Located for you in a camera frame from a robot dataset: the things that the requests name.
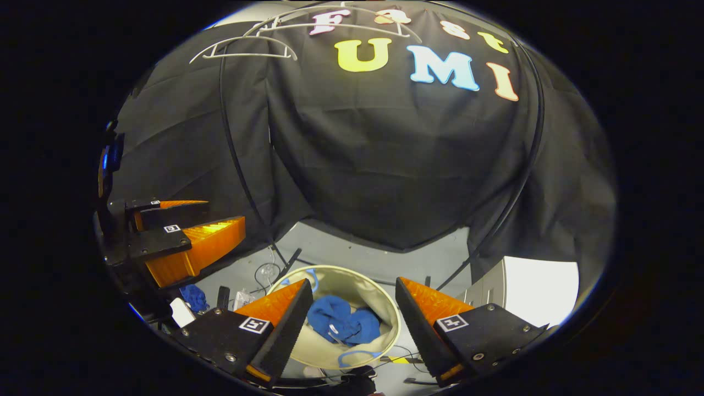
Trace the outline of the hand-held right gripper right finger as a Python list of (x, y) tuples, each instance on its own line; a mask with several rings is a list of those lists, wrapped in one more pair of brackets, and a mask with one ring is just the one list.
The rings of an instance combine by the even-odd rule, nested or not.
[(440, 388), (495, 373), (548, 330), (498, 304), (474, 307), (405, 277), (395, 280), (395, 300)]

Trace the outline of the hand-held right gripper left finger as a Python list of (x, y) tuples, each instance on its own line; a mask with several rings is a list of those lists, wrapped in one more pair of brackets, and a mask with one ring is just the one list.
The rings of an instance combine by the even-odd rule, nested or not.
[(232, 377), (272, 388), (314, 303), (307, 278), (236, 311), (213, 309), (180, 330), (173, 340)]

